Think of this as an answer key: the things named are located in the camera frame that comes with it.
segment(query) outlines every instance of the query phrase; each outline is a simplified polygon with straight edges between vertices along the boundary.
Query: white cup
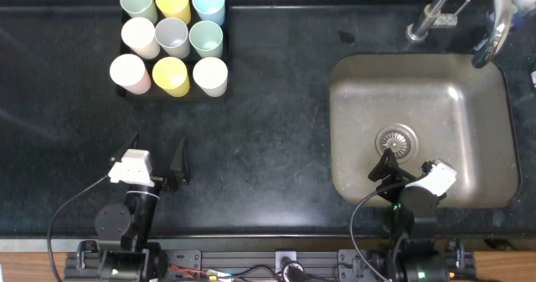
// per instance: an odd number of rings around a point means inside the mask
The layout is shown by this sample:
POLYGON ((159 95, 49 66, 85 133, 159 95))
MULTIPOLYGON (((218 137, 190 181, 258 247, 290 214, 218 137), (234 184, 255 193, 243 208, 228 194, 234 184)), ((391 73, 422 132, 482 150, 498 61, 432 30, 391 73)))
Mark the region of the white cup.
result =
POLYGON ((134 54, 123 54, 111 63, 110 77, 119 86, 141 95, 151 88, 151 78, 143 60, 134 54))
POLYGON ((211 97, 220 97, 227 90, 227 65, 218 58, 199 60, 193 67, 193 80, 211 97))
POLYGON ((160 53, 160 45, 154 38, 154 26, 146 18, 131 18, 121 30, 123 42, 144 59, 153 59, 160 53))
POLYGON ((146 18, 151 23, 156 23, 158 20, 154 0, 120 0, 120 3, 131 18, 146 18))
POLYGON ((201 58, 220 58, 224 52, 224 32, 217 23, 201 21, 190 29, 190 43, 201 58))
POLYGON ((170 56, 184 59, 190 54, 188 27, 178 18, 165 18, 158 23, 155 37, 170 56))
POLYGON ((202 20, 224 24, 225 0, 192 0, 192 4, 202 20))

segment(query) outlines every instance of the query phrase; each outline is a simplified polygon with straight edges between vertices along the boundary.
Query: wooden surface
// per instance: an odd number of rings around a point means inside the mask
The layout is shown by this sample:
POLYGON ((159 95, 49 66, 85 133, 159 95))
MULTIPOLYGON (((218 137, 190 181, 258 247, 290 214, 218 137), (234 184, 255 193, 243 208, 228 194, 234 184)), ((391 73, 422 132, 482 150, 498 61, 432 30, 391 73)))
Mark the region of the wooden surface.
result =
MULTIPOLYGON (((54 254, 63 274, 65 253, 54 254)), ((478 277, 502 282, 536 281, 536 252, 476 252, 478 277)), ((55 282, 46 253, 0 253, 3 282, 55 282)))

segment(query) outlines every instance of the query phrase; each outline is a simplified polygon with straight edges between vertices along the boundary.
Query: cup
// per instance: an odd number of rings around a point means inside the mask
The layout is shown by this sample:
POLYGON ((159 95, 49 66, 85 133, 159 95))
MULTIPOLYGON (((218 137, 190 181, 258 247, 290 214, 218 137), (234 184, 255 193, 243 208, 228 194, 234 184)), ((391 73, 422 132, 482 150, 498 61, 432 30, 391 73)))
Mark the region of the cup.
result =
POLYGON ((121 7, 131 16, 131 18, 146 18, 151 23, 158 20, 157 8, 154 0, 119 0, 121 7))
POLYGON ((192 14, 189 0, 157 0, 157 6, 166 18, 178 18, 186 24, 190 23, 192 14))
POLYGON ((220 58, 224 52, 224 33, 217 23, 201 21, 190 29, 190 43, 201 58, 220 58))
POLYGON ((181 59, 166 57, 152 69, 154 82, 173 97, 182 97, 190 90, 186 65, 181 59))
POLYGON ((220 97, 227 90, 227 65, 215 57, 199 60, 193 67, 193 80, 211 97, 220 97))
POLYGON ((178 18, 164 18, 158 23, 155 38, 170 56, 184 59, 190 54, 188 27, 178 18))
POLYGON ((192 0, 195 11, 201 19, 217 23, 219 26, 225 21, 225 0, 192 0))
POLYGON ((154 26, 146 18, 131 18, 121 30, 123 42, 144 59, 153 59, 160 53, 160 45, 154 38, 154 26))
POLYGON ((110 77, 129 92, 141 95, 151 88, 151 78, 143 60, 134 54, 123 54, 110 65, 110 77))

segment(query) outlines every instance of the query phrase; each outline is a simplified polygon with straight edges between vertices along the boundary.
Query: black tray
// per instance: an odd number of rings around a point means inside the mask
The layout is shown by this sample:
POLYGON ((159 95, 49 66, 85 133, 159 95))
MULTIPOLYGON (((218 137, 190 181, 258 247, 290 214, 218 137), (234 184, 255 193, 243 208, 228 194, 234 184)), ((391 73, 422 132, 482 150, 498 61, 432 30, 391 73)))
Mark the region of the black tray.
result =
MULTIPOLYGON (((164 18, 166 18, 158 9, 158 21, 155 23, 155 26, 164 18)), ((190 23, 188 26, 188 35, 190 32, 190 28, 197 22, 201 21, 201 18, 199 17, 198 13, 195 11, 195 8, 193 7, 192 0, 190 0, 190 12, 192 14, 192 19, 190 20, 190 23)), ((122 24, 125 24, 126 21, 131 19, 131 16, 128 15, 127 12, 123 10, 121 15, 121 22, 122 24)), ((227 64, 227 60, 229 58, 229 35, 227 34, 227 28, 228 25, 227 20, 229 19, 228 16, 228 8, 227 3, 225 4, 225 21, 224 24, 221 27, 223 33, 224 33, 224 51, 222 53, 221 59, 227 64)), ((121 41, 121 47, 120 47, 120 54, 136 54, 129 46, 127 46, 123 41, 121 40, 121 36, 119 37, 121 41)), ((160 48, 160 54, 155 57, 154 59, 144 59, 143 63, 145 64, 145 67, 147 69, 147 72, 149 73, 149 77, 151 78, 151 89, 145 94, 142 95, 134 95, 133 93, 129 92, 128 90, 125 90, 124 88, 120 87, 119 85, 116 86, 116 93, 125 98, 129 99, 136 99, 136 100, 170 100, 170 101, 208 101, 208 102, 225 102, 227 100, 227 95, 229 93, 229 87, 230 87, 230 80, 229 77, 227 79, 227 90, 223 95, 220 97, 211 97, 199 87, 197 83, 193 80, 193 67, 195 64, 201 60, 201 56, 199 56, 198 51, 195 50, 194 47, 190 46, 190 54, 185 59, 181 59, 184 64, 186 65, 186 70, 188 71, 188 79, 190 80, 190 90, 188 93, 182 97, 173 97, 170 94, 168 94, 165 90, 160 88, 152 79, 152 68, 157 63, 158 60, 168 57, 169 54, 161 47, 160 48)))

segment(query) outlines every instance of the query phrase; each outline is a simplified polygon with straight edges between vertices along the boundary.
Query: yellow cup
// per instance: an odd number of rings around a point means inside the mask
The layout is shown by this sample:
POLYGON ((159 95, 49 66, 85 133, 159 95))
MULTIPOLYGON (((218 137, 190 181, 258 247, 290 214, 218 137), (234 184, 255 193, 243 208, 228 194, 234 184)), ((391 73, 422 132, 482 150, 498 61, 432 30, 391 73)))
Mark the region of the yellow cup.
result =
POLYGON ((166 18, 178 18, 186 24, 192 19, 189 0, 157 0, 157 6, 166 18))
POLYGON ((182 97, 190 90, 186 65, 180 59, 166 57, 152 68, 154 82, 173 97, 182 97))

